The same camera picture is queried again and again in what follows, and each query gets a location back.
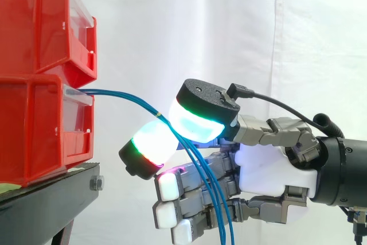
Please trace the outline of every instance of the red storage bin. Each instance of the red storage bin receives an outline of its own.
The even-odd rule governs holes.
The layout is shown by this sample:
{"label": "red storage bin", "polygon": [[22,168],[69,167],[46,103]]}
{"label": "red storage bin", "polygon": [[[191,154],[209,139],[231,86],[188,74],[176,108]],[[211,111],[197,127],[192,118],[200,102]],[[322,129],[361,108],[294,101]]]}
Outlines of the red storage bin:
{"label": "red storage bin", "polygon": [[0,98],[0,183],[27,186],[93,157],[93,97],[55,75],[11,75]]}
{"label": "red storage bin", "polygon": [[80,0],[0,0],[0,74],[97,78],[96,20]]}

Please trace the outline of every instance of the screw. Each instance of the screw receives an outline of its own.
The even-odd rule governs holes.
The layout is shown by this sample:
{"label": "screw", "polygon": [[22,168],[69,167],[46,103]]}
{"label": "screw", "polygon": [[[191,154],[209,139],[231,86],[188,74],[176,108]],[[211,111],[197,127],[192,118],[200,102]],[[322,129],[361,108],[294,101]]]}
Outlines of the screw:
{"label": "screw", "polygon": [[104,177],[102,175],[93,176],[91,179],[91,190],[99,191],[104,188]]}

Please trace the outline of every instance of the robot finger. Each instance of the robot finger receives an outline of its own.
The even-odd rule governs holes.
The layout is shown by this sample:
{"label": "robot finger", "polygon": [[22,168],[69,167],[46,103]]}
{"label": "robot finger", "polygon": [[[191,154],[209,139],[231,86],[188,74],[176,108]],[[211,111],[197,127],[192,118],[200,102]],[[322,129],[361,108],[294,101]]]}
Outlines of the robot finger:
{"label": "robot finger", "polygon": [[[238,181],[234,175],[223,177],[218,182],[226,200],[239,194]],[[192,217],[212,206],[212,199],[205,186],[184,192],[172,201],[158,201],[153,206],[155,226],[159,229],[172,228],[182,219]]]}

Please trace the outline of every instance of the white backdrop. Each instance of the white backdrop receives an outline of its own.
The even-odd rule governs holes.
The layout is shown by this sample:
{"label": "white backdrop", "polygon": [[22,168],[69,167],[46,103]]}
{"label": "white backdrop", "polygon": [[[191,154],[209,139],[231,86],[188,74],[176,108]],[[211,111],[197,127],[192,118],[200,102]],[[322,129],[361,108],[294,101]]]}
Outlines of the white backdrop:
{"label": "white backdrop", "polygon": [[[83,2],[98,24],[99,75],[89,87],[136,94],[167,114],[189,77],[223,87],[236,82],[276,96],[307,116],[326,112],[347,137],[363,139],[367,32],[365,10],[357,5],[363,1],[356,0],[354,6],[350,0]],[[351,62],[359,69],[351,69]],[[281,112],[258,100],[240,103],[243,114],[261,119]],[[170,231],[154,228],[153,181],[131,177],[118,157],[151,115],[110,98],[96,99],[95,114],[93,161],[101,163],[106,185],[75,220],[71,245],[170,244]],[[183,162],[188,158],[180,152],[165,168]],[[352,229],[341,211],[310,206],[310,214],[293,225],[276,227],[256,220],[236,225],[236,243],[352,244]],[[195,244],[220,244],[218,230],[207,231]]]}

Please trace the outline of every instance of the blue wire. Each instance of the blue wire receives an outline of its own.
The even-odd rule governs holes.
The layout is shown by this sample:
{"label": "blue wire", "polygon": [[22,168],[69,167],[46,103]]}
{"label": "blue wire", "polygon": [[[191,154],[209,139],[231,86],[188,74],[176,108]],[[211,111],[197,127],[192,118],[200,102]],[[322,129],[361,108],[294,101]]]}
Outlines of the blue wire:
{"label": "blue wire", "polygon": [[[198,152],[197,148],[194,145],[193,145],[193,149],[192,150]],[[225,201],[224,194],[223,194],[223,191],[222,191],[222,189],[220,187],[220,184],[217,181],[217,178],[215,178],[215,176],[213,175],[213,171],[211,169],[209,169],[209,174],[212,175],[213,181],[214,181],[215,185],[218,187],[218,191],[219,191],[219,194],[220,194],[220,196],[222,198],[223,206],[224,206],[225,213],[226,213],[227,219],[228,219],[229,231],[231,233],[231,244],[232,245],[235,245],[235,233],[233,231],[232,218],[231,218],[231,213],[229,212],[229,209],[228,209],[228,204]]]}
{"label": "blue wire", "polygon": [[163,122],[165,124],[168,125],[168,127],[170,128],[170,130],[174,133],[174,135],[176,137],[180,137],[182,138],[182,140],[186,143],[186,145],[191,149],[191,151],[194,153],[195,157],[198,159],[198,161],[200,162],[201,166],[202,166],[202,169],[205,171],[210,183],[212,183],[212,188],[214,190],[214,193],[215,193],[215,197],[216,197],[216,202],[219,206],[218,210],[216,209],[216,216],[217,216],[217,220],[218,220],[218,228],[220,228],[221,232],[222,232],[222,238],[221,238],[221,242],[223,242],[224,244],[226,243],[226,235],[225,235],[225,226],[224,226],[224,221],[223,221],[223,215],[222,215],[222,210],[221,210],[221,207],[220,207],[220,200],[219,200],[219,196],[218,196],[218,193],[217,193],[217,189],[216,189],[216,186],[215,186],[215,181],[217,181],[217,179],[215,177],[213,177],[213,173],[212,173],[212,170],[210,169],[210,167],[208,166],[208,164],[206,163],[206,161],[203,159],[202,155],[200,154],[200,152],[196,149],[196,147],[192,144],[192,142],[182,136],[180,136],[172,127],[172,125],[170,124],[170,122],[164,118]]}
{"label": "blue wire", "polygon": [[[139,104],[144,109],[149,111],[151,114],[153,114],[155,116],[158,115],[157,117],[170,127],[173,134],[180,141],[181,145],[185,148],[185,150],[187,151],[190,159],[192,160],[193,164],[195,165],[196,169],[198,170],[199,175],[202,178],[206,188],[208,189],[208,192],[210,194],[210,198],[212,199],[213,206],[214,206],[214,209],[216,211],[216,216],[217,216],[217,220],[218,220],[218,229],[219,229],[220,238],[221,238],[221,244],[225,244],[226,243],[226,241],[225,241],[226,236],[225,236],[224,221],[223,221],[223,218],[222,218],[220,200],[219,200],[219,197],[218,197],[218,194],[217,194],[217,191],[216,191],[216,188],[218,188],[218,191],[220,193],[220,196],[221,196],[221,199],[222,199],[225,211],[226,211],[226,215],[227,215],[227,218],[228,218],[229,228],[230,228],[230,231],[231,231],[231,242],[232,242],[232,245],[234,245],[235,242],[234,242],[234,234],[233,234],[231,214],[229,213],[227,202],[225,201],[225,198],[224,198],[223,192],[221,190],[221,187],[220,187],[217,179],[215,178],[212,170],[210,169],[210,167],[208,166],[208,164],[206,163],[204,158],[201,156],[200,152],[192,144],[192,142],[187,140],[186,138],[180,136],[172,128],[171,124],[169,123],[169,121],[164,116],[160,115],[160,113],[155,108],[153,108],[151,105],[149,105],[147,102],[145,102],[144,100],[142,100],[139,97],[136,97],[136,96],[134,96],[132,94],[128,94],[128,93],[119,92],[119,91],[98,90],[98,89],[83,89],[83,90],[80,90],[80,91],[85,92],[85,93],[90,94],[90,95],[108,95],[108,96],[116,96],[116,97],[119,97],[119,98],[127,99],[127,100],[130,100],[132,102],[135,102],[135,103]],[[203,175],[199,165],[196,163],[196,161],[195,161],[194,157],[192,156],[189,149],[194,153],[194,155],[198,159],[199,163],[201,164],[202,169],[206,173],[209,181],[212,183],[212,188],[213,188],[214,193],[215,193],[215,199],[214,199],[212,190],[211,190],[208,182],[206,181],[205,176]]]}
{"label": "blue wire", "polygon": [[[109,95],[109,96],[117,96],[119,98],[124,98],[124,99],[128,99],[128,100],[132,100],[133,102],[136,102],[138,104],[140,104],[142,107],[144,107],[147,111],[149,111],[150,113],[152,113],[153,115],[157,115],[158,111],[155,110],[151,105],[149,105],[148,103],[146,103],[144,100],[132,95],[132,94],[128,94],[128,93],[124,93],[124,92],[117,92],[117,91],[106,91],[106,90],[81,90],[83,92],[86,92],[88,94],[93,94],[93,95]],[[164,116],[159,116],[159,118],[164,122],[166,123],[167,125],[169,125],[171,131],[174,132],[175,136],[179,139],[179,141],[183,138],[181,137],[176,131],[174,131],[174,129],[171,127],[170,123],[168,122],[168,120],[164,117]],[[187,149],[187,144],[192,144],[191,141],[189,140],[186,140],[185,142],[181,141],[181,144],[186,146],[186,151],[188,152],[189,156],[190,156],[190,152],[188,151]],[[207,171],[207,166],[206,165],[206,162],[205,160],[201,160],[200,157],[201,157],[201,154],[197,151],[197,154],[196,155],[196,158],[200,161],[202,167],[203,167],[203,170],[205,171],[205,173],[207,174],[209,180],[211,181],[211,183],[214,183],[213,179],[211,178],[211,175],[210,175],[210,171],[208,172]],[[217,191],[216,191],[216,187],[212,184],[212,188],[215,192],[215,195],[216,195],[216,200],[214,200],[213,198],[213,194],[211,194],[211,190],[210,190],[210,187],[209,185],[206,185],[206,188],[208,189],[209,191],[209,194],[211,194],[211,198],[212,198],[212,201],[213,201],[213,205],[214,205],[214,209],[216,210],[216,216],[217,216],[217,220],[218,220],[218,229],[220,231],[220,238],[221,238],[221,243],[222,244],[225,244],[225,239],[226,239],[226,236],[225,236],[225,228],[224,228],[224,221],[223,221],[223,218],[222,218],[222,213],[221,213],[221,210],[219,211],[219,208],[218,208],[218,205],[220,206],[220,200],[219,200],[219,197],[218,197],[218,194],[217,194]]]}

